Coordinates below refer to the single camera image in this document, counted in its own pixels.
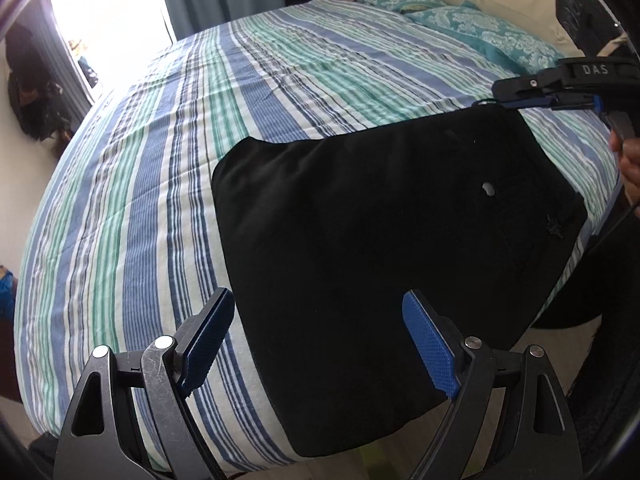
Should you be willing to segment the person's right hand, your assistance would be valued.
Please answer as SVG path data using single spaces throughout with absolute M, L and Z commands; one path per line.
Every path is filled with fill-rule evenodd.
M 640 200 L 640 140 L 633 138 L 622 141 L 612 130 L 610 148 L 617 157 L 626 197 L 631 205 L 638 204 Z

